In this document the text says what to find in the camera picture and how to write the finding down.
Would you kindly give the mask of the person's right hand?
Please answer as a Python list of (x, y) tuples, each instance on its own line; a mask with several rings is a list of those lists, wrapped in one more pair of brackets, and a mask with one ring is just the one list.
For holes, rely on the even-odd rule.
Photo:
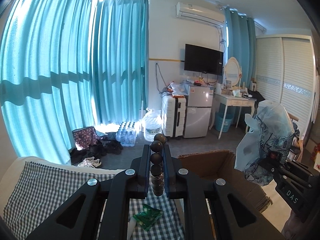
[(292, 210), (288, 220), (285, 222), (281, 234), (285, 239), (310, 239), (309, 221), (302, 220)]

